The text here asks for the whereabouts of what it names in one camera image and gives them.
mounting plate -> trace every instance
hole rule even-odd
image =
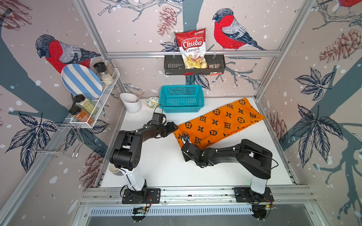
[[[250,186],[244,186],[244,187],[236,187],[234,188],[234,194],[236,198],[236,202],[249,202],[253,203],[255,202],[250,198]],[[270,191],[270,188],[266,187],[265,192],[263,196],[268,199],[271,202],[274,202],[274,198],[272,195],[272,192]]]
[[[131,190],[126,189],[123,196],[126,195],[125,197],[123,197],[122,199],[122,204],[140,204],[138,202],[137,199],[135,199],[135,197],[133,196],[133,194],[131,193]],[[150,195],[152,197],[152,204],[157,204],[160,203],[160,195],[161,195],[161,189],[159,188],[148,188],[147,189],[147,195]],[[144,201],[143,203],[146,204],[146,202],[148,204],[150,204],[150,200],[147,199],[146,201]]]

red bird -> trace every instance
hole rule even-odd
[[[212,19],[215,20],[215,40],[223,47],[223,50],[237,50],[242,46],[254,46],[265,50],[258,46],[256,41],[250,37],[247,29],[238,23],[231,9],[219,9]]]
[[[59,72],[67,64],[81,64],[89,68],[92,61],[101,56],[95,52],[91,52],[80,48],[76,45],[68,45],[64,42],[56,40],[53,36],[44,34],[40,36],[36,43],[38,55],[40,58],[45,56],[47,61]]]
[[[330,1],[337,1],[339,3],[339,7],[337,10],[339,10],[339,8],[341,8],[341,7],[348,7],[349,14],[351,14],[351,13],[354,13],[354,12],[351,12],[351,7],[357,3],[360,3],[362,0],[327,0],[325,2],[322,2],[321,5],[328,3]]]

pepper grinder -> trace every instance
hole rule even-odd
[[[99,62],[93,65],[93,67],[100,74],[100,79],[102,82],[108,82],[107,85],[110,85],[114,82],[112,75],[107,72],[107,67],[104,62]]]

jar lid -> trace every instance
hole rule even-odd
[[[105,72],[107,70],[106,68],[106,64],[104,62],[99,62],[99,63],[95,63],[93,65],[93,67],[98,71],[98,72]]]
[[[83,94],[79,94],[79,95],[77,95],[77,96],[74,97],[74,101],[75,101],[76,103],[82,102],[82,101],[84,101],[84,100],[85,100],[85,96],[84,96]]]
[[[69,113],[70,113],[71,115],[76,115],[76,114],[78,114],[81,110],[82,110],[82,109],[81,109],[78,105],[75,105],[75,106],[73,106],[73,107],[71,107],[71,108],[69,109]]]

small bowl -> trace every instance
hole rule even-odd
[[[151,97],[146,100],[146,105],[149,108],[155,109],[158,104],[159,98],[158,97]]]

